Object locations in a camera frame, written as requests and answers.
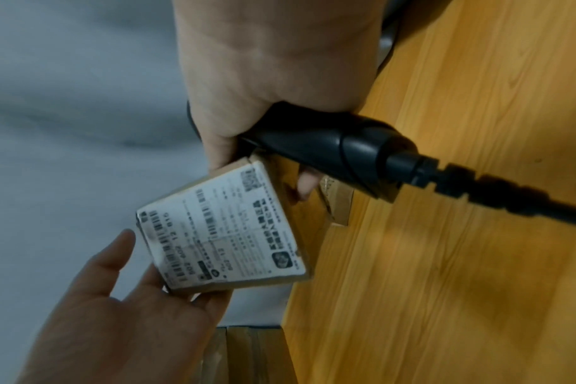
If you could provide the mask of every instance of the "wooden surface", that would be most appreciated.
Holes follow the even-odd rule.
[[[576,202],[576,0],[445,5],[409,10],[363,113]],[[301,384],[576,383],[576,228],[357,193],[284,328]]]

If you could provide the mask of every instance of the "qr code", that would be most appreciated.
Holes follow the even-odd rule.
[[[262,184],[256,177],[256,170],[242,171],[242,184],[246,192],[262,187]]]

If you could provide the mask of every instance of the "hand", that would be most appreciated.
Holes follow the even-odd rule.
[[[377,71],[385,0],[174,0],[193,120],[212,169],[275,102],[357,109]],[[306,197],[320,181],[301,175]]]
[[[134,233],[124,231],[90,259],[47,319],[18,383],[188,380],[231,293],[172,296],[151,266],[123,301],[111,298],[133,249]]]

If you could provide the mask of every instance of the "white label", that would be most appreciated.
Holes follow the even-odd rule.
[[[151,203],[137,217],[171,289],[306,272],[260,162]]]

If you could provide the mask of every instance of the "barcode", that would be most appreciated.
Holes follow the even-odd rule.
[[[153,224],[153,228],[155,228],[155,234],[157,235],[157,239],[162,244],[163,254],[166,256],[166,260],[170,263],[171,269],[174,271],[176,278],[180,282],[186,282],[187,277],[185,273],[182,271],[180,267],[180,260],[176,258],[174,251],[172,250],[172,246],[170,245],[170,241],[166,236],[166,231],[161,224],[160,216],[157,214],[157,211],[149,212],[149,216],[151,217],[151,223]]]
[[[246,170],[242,171],[242,184],[244,185],[244,190],[250,192],[251,190],[262,187],[262,184],[258,181],[256,177],[256,170]]]
[[[206,201],[206,196],[204,195],[204,191],[198,189],[196,191],[197,200],[199,201],[199,205],[201,206],[201,212],[204,214],[204,220],[206,220],[206,226],[208,227],[208,233],[210,237],[214,237],[218,234],[216,231],[216,220],[214,219],[214,214],[212,213],[212,209],[210,209],[210,205]]]

